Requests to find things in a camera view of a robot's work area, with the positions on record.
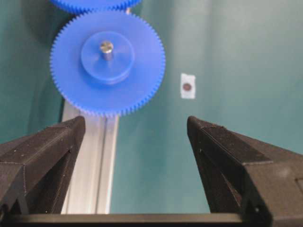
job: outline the blue plastic gear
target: blue plastic gear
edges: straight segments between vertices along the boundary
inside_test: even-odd
[[[113,59],[100,44],[110,41]],[[131,113],[157,92],[165,71],[165,52],[155,30],[120,11],[77,16],[56,37],[50,58],[52,77],[76,108],[111,117]]]
[[[72,13],[80,14],[96,10],[121,10],[133,7],[141,0],[50,0],[57,7]]]

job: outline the white label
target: white label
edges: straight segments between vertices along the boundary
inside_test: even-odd
[[[196,98],[196,77],[194,75],[181,74],[181,98]]]

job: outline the teal wall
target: teal wall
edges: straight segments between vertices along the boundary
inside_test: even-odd
[[[0,143],[59,121],[49,52],[67,17],[46,0],[0,0]]]
[[[186,120],[195,115],[303,153],[303,1],[143,0],[166,75],[155,98],[120,119],[111,211],[209,212]],[[49,73],[53,38],[70,16],[46,0],[0,0],[0,143],[58,122]],[[196,75],[196,99],[180,74]]]
[[[144,0],[167,68],[155,98],[120,119],[111,211],[209,212],[190,115],[303,154],[303,1]],[[196,99],[180,74],[196,75]]]

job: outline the metal pin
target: metal pin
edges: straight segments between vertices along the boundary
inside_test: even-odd
[[[100,50],[102,52],[102,57],[106,61],[113,59],[113,49],[114,45],[110,41],[104,41],[101,43]]]

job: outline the brown dot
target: brown dot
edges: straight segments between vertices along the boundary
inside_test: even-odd
[[[190,91],[191,90],[191,85],[189,83],[185,83],[185,84],[183,84],[183,89],[185,91]]]

